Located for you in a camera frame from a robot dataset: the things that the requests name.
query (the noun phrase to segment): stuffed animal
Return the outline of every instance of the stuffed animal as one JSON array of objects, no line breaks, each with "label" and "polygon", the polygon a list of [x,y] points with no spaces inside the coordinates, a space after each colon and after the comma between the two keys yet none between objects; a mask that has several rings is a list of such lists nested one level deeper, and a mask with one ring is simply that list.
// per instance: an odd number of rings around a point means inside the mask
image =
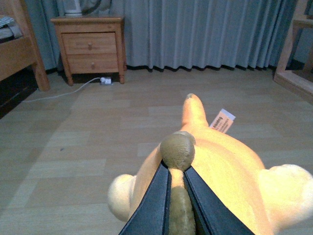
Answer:
[{"label": "stuffed animal", "polygon": [[112,182],[109,208],[118,219],[132,217],[161,162],[171,175],[169,234],[197,233],[195,209],[183,179],[189,168],[252,234],[276,234],[313,212],[309,172],[289,164],[265,169],[249,147],[208,126],[203,105],[194,94],[185,100],[181,130],[165,137],[136,176],[125,174]]}]

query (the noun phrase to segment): plush toy paw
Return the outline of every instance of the plush toy paw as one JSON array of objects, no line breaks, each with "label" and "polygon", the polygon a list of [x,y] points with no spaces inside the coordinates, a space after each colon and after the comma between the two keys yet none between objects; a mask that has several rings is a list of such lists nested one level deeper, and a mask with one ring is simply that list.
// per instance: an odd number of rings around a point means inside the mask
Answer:
[{"label": "plush toy paw", "polygon": [[116,177],[110,185],[109,209],[119,220],[128,220],[135,181],[136,176],[124,174]]},{"label": "plush toy paw", "polygon": [[285,164],[262,170],[260,191],[276,232],[313,213],[313,177],[297,165]]}]

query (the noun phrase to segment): drawer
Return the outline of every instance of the drawer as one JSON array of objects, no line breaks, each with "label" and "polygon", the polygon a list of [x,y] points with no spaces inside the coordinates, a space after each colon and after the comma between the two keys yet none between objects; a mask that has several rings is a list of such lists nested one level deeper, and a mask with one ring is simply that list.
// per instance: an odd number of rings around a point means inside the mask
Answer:
[{"label": "drawer", "polygon": [[67,55],[116,54],[115,33],[63,33]]},{"label": "drawer", "polygon": [[116,54],[68,55],[71,73],[118,72]]}]

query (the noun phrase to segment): curtain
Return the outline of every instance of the curtain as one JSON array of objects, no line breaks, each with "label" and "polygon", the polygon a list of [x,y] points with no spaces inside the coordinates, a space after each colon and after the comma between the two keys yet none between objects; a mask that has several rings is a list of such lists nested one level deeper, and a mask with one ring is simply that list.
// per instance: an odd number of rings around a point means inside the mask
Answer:
[{"label": "curtain", "polygon": [[50,19],[59,16],[57,0],[25,0],[25,3],[45,69],[56,68],[60,65],[60,49]]},{"label": "curtain", "polygon": [[[59,63],[52,17],[62,0],[25,0],[46,69]],[[276,66],[296,0],[81,0],[125,16],[127,64],[188,69]]]}]

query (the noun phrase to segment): plush toy tail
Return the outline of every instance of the plush toy tail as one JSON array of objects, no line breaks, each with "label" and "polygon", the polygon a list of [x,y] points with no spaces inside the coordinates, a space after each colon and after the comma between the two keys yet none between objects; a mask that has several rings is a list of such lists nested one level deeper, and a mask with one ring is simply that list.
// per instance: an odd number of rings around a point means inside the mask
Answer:
[{"label": "plush toy tail", "polygon": [[185,99],[182,110],[182,126],[195,125],[195,126],[209,126],[202,102],[195,94],[189,94]]},{"label": "plush toy tail", "polygon": [[194,235],[195,219],[183,172],[195,155],[195,139],[187,132],[167,136],[160,144],[160,153],[172,176],[169,235]]}]

